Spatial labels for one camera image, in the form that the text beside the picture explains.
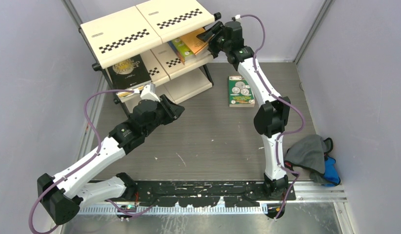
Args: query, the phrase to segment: shelf unit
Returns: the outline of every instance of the shelf unit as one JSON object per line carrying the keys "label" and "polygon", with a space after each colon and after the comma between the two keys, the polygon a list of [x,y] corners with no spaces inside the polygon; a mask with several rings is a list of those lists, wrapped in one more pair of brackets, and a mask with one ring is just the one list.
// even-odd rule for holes
{"label": "shelf unit", "polygon": [[[80,23],[79,31],[97,61],[93,68],[103,72],[111,89],[105,68],[140,54],[158,92],[182,102],[213,86],[206,67],[213,57],[209,54],[184,65],[167,42],[214,21],[215,16],[196,0],[150,0]],[[201,66],[205,75],[196,69]],[[137,104],[136,96],[114,95],[114,102],[129,114]]]}

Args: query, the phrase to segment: green book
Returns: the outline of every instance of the green book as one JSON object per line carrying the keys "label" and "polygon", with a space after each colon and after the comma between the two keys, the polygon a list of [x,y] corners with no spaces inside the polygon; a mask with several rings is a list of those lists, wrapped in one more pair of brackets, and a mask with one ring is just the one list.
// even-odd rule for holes
{"label": "green book", "polygon": [[229,76],[229,107],[254,107],[255,100],[242,76]]}
{"label": "green book", "polygon": [[180,39],[176,38],[172,40],[172,44],[175,46],[176,50],[179,52],[181,57],[179,57],[180,60],[183,60],[182,62],[188,62],[191,59],[194,59],[196,56],[195,54],[187,47],[187,45]]}

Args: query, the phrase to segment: book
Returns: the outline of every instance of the book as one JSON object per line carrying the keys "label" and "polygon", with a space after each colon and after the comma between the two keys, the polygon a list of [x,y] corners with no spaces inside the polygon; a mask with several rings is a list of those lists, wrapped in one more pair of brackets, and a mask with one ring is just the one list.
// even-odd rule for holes
{"label": "book", "polygon": [[[115,89],[132,90],[150,83],[152,80],[140,55],[106,68]],[[132,95],[128,92],[117,92],[120,98]]]}
{"label": "book", "polygon": [[187,47],[196,55],[200,55],[207,51],[208,42],[203,42],[196,36],[205,32],[204,28],[199,28],[193,32],[185,34],[180,37],[180,39],[186,44]]}
{"label": "book", "polygon": [[255,99],[242,76],[229,76],[229,107],[254,107]]}
{"label": "book", "polygon": [[189,47],[186,46],[186,44],[183,41],[181,41],[181,39],[176,38],[171,40],[171,42],[172,45],[175,47],[176,51],[178,52],[178,53],[175,52],[176,55],[179,57],[179,59],[183,64],[192,59],[195,59],[195,54],[189,49]]}

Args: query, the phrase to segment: coin image on book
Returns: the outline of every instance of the coin image on book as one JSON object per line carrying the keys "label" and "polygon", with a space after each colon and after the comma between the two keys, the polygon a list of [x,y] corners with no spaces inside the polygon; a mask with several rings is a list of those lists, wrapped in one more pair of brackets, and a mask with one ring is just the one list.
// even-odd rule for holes
{"label": "coin image on book", "polygon": [[239,94],[240,91],[241,91],[241,89],[240,89],[239,87],[233,87],[233,88],[232,88],[232,92],[233,92],[234,94]]}
{"label": "coin image on book", "polygon": [[249,90],[248,89],[241,89],[241,94],[248,96],[249,95]]}
{"label": "coin image on book", "polygon": [[235,86],[240,88],[240,89],[244,89],[245,88],[245,83],[242,81],[238,81],[235,83]]}

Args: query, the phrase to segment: black book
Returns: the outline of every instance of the black book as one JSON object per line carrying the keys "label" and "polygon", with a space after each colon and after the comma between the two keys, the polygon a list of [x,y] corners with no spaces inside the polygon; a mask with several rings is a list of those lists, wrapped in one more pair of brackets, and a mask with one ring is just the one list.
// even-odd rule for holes
{"label": "black book", "polygon": [[[152,81],[140,55],[133,56],[108,67],[107,73],[115,89],[135,89]],[[121,98],[129,94],[123,92],[117,93]]]}

